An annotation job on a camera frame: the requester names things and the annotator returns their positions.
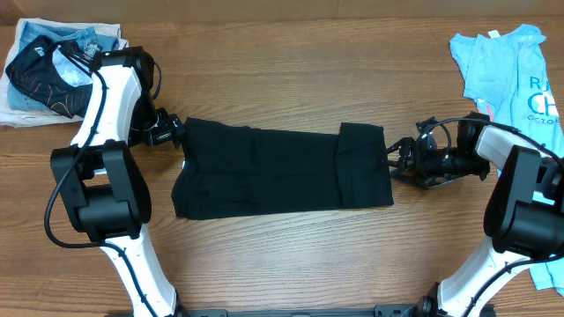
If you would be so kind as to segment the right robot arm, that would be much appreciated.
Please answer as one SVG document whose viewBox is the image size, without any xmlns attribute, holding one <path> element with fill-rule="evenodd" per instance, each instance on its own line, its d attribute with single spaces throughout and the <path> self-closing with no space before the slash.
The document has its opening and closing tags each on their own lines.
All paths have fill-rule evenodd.
<svg viewBox="0 0 564 317">
<path fill-rule="evenodd" d="M 499 179 L 486 206 L 484 239 L 450 277 L 401 316 L 493 316 L 489 301 L 515 276 L 534 264 L 563 257 L 563 159 L 519 129 L 471 112 L 454 120 L 456 135 L 438 148 L 433 132 L 448 121 L 417 123 L 419 135 L 404 137 L 387 152 L 391 177 L 432 188 L 477 175 L 492 167 Z"/>
</svg>

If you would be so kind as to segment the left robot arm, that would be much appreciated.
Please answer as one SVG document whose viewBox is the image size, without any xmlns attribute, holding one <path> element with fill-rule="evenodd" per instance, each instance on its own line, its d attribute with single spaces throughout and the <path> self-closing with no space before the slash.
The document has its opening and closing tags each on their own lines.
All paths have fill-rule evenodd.
<svg viewBox="0 0 564 317">
<path fill-rule="evenodd" d="M 156 108 L 159 65 L 141 47 L 98 53 L 90 62 L 67 58 L 93 80 L 84 120 L 70 146 L 53 150 L 56 186 L 44 230 L 57 246 L 98 248 L 115 266 L 135 316 L 183 316 L 151 242 L 149 188 L 130 149 L 185 135 L 176 114 Z"/>
</svg>

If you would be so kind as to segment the black t-shirt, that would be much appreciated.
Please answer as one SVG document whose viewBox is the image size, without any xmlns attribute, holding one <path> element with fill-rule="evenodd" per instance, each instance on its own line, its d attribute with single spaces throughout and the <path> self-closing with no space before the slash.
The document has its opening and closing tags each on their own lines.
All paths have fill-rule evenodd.
<svg viewBox="0 0 564 317">
<path fill-rule="evenodd" d="M 383 129 L 343 122 L 338 134 L 189 118 L 185 163 L 172 201 L 177 217 L 207 220 L 394 203 Z"/>
</svg>

